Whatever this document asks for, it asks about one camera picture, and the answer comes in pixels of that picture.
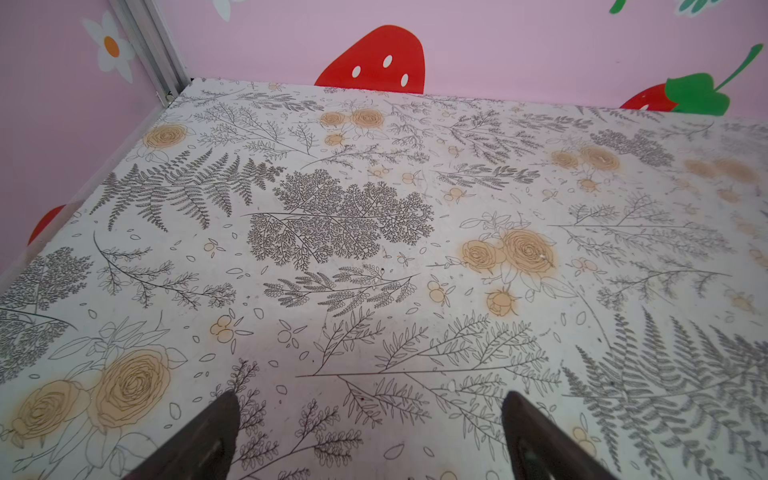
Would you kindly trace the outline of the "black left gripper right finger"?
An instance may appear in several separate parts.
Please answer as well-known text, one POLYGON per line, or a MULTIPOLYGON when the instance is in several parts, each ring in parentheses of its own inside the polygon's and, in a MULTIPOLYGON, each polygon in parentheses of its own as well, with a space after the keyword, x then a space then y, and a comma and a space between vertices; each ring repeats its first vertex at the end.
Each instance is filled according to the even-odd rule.
POLYGON ((507 393, 501 421, 515 479, 616 479, 519 392, 507 393))

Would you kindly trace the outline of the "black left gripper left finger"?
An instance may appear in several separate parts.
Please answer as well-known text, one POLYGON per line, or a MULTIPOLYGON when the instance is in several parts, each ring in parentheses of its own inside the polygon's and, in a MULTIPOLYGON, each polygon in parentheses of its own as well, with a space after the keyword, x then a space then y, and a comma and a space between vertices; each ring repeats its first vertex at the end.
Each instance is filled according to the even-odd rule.
POLYGON ((238 398, 226 391, 125 479, 226 479, 239 426, 238 398))

